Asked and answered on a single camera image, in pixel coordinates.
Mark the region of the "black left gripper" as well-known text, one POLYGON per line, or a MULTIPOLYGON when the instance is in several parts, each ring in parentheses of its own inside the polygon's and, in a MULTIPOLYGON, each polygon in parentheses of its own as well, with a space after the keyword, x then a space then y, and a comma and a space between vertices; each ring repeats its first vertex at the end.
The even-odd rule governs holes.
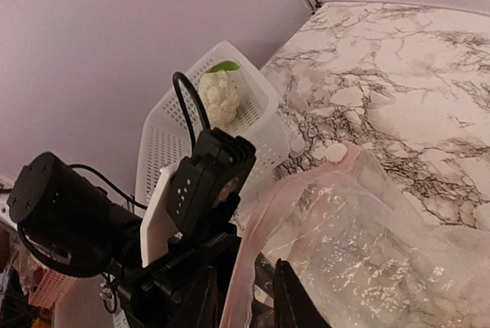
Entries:
POLYGON ((172 245, 148 267, 119 281, 130 327, 219 327, 241 238, 237 226, 189 248, 172 245))

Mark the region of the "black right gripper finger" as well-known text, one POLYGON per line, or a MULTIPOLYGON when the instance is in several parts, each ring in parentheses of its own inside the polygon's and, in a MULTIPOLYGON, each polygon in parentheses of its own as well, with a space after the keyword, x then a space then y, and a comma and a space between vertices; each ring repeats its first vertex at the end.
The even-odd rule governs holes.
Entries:
POLYGON ((275 327, 329 328, 288 261, 276 262, 273 293, 275 327))

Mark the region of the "clear zip top bag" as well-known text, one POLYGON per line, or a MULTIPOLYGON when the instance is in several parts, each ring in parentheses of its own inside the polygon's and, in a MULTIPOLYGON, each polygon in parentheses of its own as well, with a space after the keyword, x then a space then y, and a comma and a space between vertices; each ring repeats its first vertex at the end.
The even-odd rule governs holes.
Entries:
POLYGON ((286 261, 334 327, 487 327, 488 231, 428 223, 372 153, 332 148, 240 209, 221 326, 272 326, 273 273, 286 261))

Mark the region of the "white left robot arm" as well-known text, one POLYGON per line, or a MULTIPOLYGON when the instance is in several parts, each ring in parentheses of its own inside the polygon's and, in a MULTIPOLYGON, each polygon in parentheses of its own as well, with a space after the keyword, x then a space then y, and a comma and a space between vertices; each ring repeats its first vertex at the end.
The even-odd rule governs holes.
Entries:
POLYGON ((7 203, 41 263, 71 277, 112 275, 131 327, 217 327, 240 243, 230 220, 249 171, 212 155, 183 159, 138 217, 43 153, 7 203))

